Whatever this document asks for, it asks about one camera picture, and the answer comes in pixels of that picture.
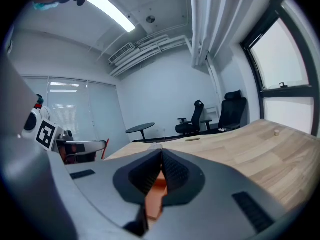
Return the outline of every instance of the smoke detector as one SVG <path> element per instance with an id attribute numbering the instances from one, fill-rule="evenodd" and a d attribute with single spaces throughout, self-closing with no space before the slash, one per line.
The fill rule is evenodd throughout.
<path id="1" fill-rule="evenodd" d="M 155 22 L 156 18 L 155 18 L 155 16 L 150 15 L 150 16 L 146 17 L 145 20 L 146 20 L 146 22 L 151 24 L 151 23 Z"/>

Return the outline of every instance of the wooden tabletop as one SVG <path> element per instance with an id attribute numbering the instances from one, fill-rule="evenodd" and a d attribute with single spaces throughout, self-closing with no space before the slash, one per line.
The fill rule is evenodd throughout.
<path id="1" fill-rule="evenodd" d="M 275 130 L 279 130 L 279 136 L 275 136 Z M 150 145 L 132 142 L 107 160 L 146 151 Z M 238 130 L 181 138 L 161 145 L 237 169 L 287 210 L 308 200 L 320 176 L 319 139 L 262 119 Z"/>

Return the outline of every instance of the window blind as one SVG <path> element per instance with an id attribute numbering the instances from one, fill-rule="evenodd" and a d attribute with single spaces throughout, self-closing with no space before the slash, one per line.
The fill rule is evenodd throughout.
<path id="1" fill-rule="evenodd" d="M 70 130 L 75 141 L 95 141 L 86 81 L 49 78 L 48 107 L 52 121 Z"/>
<path id="2" fill-rule="evenodd" d="M 89 82 L 88 90 L 97 137 L 104 141 L 110 139 L 105 152 L 105 157 L 108 157 L 130 143 L 126 134 L 117 89 L 113 85 Z"/>

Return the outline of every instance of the window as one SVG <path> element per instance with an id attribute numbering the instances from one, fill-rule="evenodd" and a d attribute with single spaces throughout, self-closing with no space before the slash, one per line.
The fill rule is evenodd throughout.
<path id="1" fill-rule="evenodd" d="M 310 97 L 264 98 L 265 119 L 307 134 L 311 133 L 314 99 Z"/>
<path id="2" fill-rule="evenodd" d="M 117 89 L 83 80 L 24 77 L 31 90 L 43 96 L 52 122 L 70 130 L 75 141 L 110 139 L 105 157 L 129 144 Z M 102 152 L 97 153 L 96 160 Z"/>
<path id="3" fill-rule="evenodd" d="M 97 139 L 90 114 L 87 81 L 50 77 L 47 102 L 52 121 L 64 130 L 70 130 L 75 141 Z"/>
<path id="4" fill-rule="evenodd" d="M 251 49 L 261 75 L 263 89 L 308 85 L 309 80 L 299 48 L 279 18 Z"/>
<path id="5" fill-rule="evenodd" d="M 129 144 L 117 89 L 113 85 L 95 82 L 89 82 L 88 89 L 97 137 L 104 141 L 110 139 L 105 153 L 108 157 Z"/>
<path id="6" fill-rule="evenodd" d="M 310 48 L 283 4 L 271 0 L 241 46 L 256 82 L 260 117 L 316 136 L 318 75 Z"/>

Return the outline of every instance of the black office chair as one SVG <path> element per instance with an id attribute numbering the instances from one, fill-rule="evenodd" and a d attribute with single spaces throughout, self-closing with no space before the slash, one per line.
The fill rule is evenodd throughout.
<path id="1" fill-rule="evenodd" d="M 185 121 L 186 118 L 178 118 L 178 120 L 181 120 L 180 125 L 177 125 L 175 127 L 175 131 L 178 134 L 197 134 L 200 131 L 200 116 L 202 114 L 202 111 L 204 110 L 204 104 L 197 100 L 194 103 L 195 109 L 194 114 L 192 116 L 191 121 Z"/>
<path id="2" fill-rule="evenodd" d="M 210 129 L 209 122 L 212 120 L 202 120 L 201 123 L 206 123 L 207 132 L 203 134 L 221 134 L 219 129 L 226 129 L 227 132 L 240 128 L 241 118 L 247 105 L 247 99 L 241 97 L 241 91 L 228 92 L 224 96 L 222 102 L 221 117 L 217 129 Z"/>

